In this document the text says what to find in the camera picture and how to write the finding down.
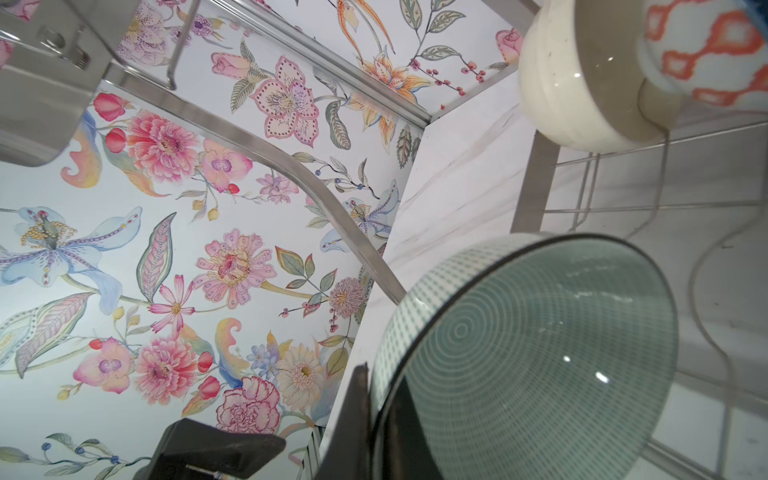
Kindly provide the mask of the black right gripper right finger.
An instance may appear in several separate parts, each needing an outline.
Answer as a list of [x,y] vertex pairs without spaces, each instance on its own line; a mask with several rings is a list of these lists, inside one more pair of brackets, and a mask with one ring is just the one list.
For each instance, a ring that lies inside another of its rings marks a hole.
[[341,419],[330,436],[330,443],[318,473],[319,480],[370,478],[370,414],[368,366],[356,366],[345,394]]

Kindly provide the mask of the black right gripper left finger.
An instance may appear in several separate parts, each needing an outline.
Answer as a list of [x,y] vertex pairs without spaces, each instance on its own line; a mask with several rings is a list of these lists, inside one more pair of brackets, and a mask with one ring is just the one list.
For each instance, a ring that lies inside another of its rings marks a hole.
[[279,456],[286,440],[273,434],[231,433],[191,419],[166,428],[136,479],[248,479]]

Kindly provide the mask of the pale green bowl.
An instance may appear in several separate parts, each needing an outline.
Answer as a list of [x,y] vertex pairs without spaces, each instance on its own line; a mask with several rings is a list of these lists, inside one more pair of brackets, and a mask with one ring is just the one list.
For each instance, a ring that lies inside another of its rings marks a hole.
[[510,234],[427,271],[373,365],[377,479],[623,479],[666,404],[677,309],[611,236]]

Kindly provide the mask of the stainless steel dish rack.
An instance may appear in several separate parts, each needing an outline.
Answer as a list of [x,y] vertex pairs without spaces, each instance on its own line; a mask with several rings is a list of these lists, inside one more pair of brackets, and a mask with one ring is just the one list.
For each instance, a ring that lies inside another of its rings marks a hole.
[[[138,1],[123,61],[294,155],[404,286],[508,233],[534,126],[523,34],[479,1]],[[393,312],[295,183],[65,62],[1,44],[1,475],[129,479],[189,418],[276,434],[307,471]],[[628,239],[680,309],[655,440],[723,479],[767,475],[767,118],[687,105],[668,147],[561,150],[554,233]]]

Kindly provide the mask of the cream white bowl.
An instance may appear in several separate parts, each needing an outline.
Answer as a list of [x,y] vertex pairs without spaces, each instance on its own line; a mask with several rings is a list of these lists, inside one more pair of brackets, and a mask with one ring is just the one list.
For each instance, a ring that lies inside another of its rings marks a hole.
[[556,144],[612,153],[660,141],[681,99],[641,69],[640,1],[546,1],[527,31],[518,75],[521,103]]

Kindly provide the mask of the blue geometric red bowl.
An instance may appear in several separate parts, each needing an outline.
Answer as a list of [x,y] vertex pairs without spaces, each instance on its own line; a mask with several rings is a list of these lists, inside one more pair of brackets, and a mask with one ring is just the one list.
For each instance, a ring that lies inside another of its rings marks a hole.
[[742,1],[644,1],[636,51],[659,89],[713,107],[767,111],[767,40]]

